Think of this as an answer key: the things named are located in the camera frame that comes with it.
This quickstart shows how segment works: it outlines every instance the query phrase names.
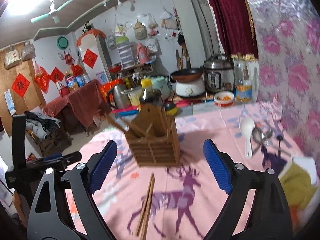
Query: wok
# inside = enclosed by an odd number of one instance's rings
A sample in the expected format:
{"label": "wok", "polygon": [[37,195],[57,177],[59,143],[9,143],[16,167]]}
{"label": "wok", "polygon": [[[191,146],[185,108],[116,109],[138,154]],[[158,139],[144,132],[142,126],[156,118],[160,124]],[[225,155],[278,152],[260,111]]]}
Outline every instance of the wok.
{"label": "wok", "polygon": [[186,68],[182,70],[175,71],[170,75],[170,81],[172,83],[189,83],[199,79],[202,75],[202,68]]}

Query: spoon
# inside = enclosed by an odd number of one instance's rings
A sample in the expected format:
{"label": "spoon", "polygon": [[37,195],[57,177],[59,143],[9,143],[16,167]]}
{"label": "spoon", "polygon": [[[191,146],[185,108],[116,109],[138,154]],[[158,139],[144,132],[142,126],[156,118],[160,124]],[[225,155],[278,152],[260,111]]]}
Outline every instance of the spoon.
{"label": "spoon", "polygon": [[252,146],[250,138],[254,126],[254,120],[250,117],[242,119],[239,124],[240,132],[245,138],[245,157],[247,159],[252,158]]}
{"label": "spoon", "polygon": [[262,132],[262,130],[259,127],[253,128],[252,138],[256,143],[268,145],[268,146],[272,147],[273,149],[281,151],[281,152],[287,154],[289,157],[291,157],[291,153],[289,153],[289,152],[285,151],[284,149],[281,149],[277,146],[274,146],[269,141],[266,141],[267,138],[265,137],[265,134]]}
{"label": "spoon", "polygon": [[[260,141],[261,138],[263,140],[270,139],[272,137],[273,131],[271,129],[267,130],[265,133],[258,127],[253,128],[252,130],[252,138],[255,142]],[[262,146],[263,141],[259,143],[259,145],[253,150],[252,154],[254,155]]]}

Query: wooden utensil holder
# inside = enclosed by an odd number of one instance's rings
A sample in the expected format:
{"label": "wooden utensil holder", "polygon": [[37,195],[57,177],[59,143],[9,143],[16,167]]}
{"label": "wooden utensil holder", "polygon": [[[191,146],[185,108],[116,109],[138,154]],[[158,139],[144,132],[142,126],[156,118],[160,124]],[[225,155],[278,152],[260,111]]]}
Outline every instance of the wooden utensil holder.
{"label": "wooden utensil holder", "polygon": [[[180,146],[174,117],[166,115],[164,109],[152,104],[143,105],[141,111],[129,125],[125,137],[131,152],[141,166],[180,165]],[[141,130],[145,136],[140,137]]]}

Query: screw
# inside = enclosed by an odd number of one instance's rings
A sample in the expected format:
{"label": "screw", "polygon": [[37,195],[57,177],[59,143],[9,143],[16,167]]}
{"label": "screw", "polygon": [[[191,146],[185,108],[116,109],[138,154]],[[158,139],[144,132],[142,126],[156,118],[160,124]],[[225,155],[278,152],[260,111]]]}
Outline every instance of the screw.
{"label": "screw", "polygon": [[53,168],[47,168],[46,170],[45,170],[45,174],[51,174],[51,173],[53,173]]}
{"label": "screw", "polygon": [[79,163],[79,164],[77,165],[77,169],[78,169],[78,170],[82,170],[82,169],[84,169],[84,167],[85,167],[85,164],[84,164],[84,163]]}
{"label": "screw", "polygon": [[242,163],[236,163],[236,169],[237,170],[243,170],[244,169],[244,165]]}
{"label": "screw", "polygon": [[275,171],[272,168],[267,169],[267,172],[271,175],[275,174]]}

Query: chair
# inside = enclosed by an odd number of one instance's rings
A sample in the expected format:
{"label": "chair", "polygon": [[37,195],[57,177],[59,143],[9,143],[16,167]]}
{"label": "chair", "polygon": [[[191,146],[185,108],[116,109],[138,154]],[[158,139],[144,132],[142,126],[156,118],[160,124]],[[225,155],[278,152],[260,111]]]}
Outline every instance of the chair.
{"label": "chair", "polygon": [[[39,107],[36,107],[35,109],[31,110],[31,112],[37,113],[41,111]],[[68,144],[71,144],[71,140],[69,138],[69,135],[67,134],[66,130],[64,129],[63,123],[60,123],[60,128],[54,130],[52,133],[50,133],[45,139],[40,139],[37,137],[37,135],[31,131],[26,130],[26,133],[28,133],[31,138],[34,140],[36,145],[39,146],[41,153],[44,157],[47,157],[51,155],[50,151],[54,146],[58,145],[58,140],[66,140]]]}

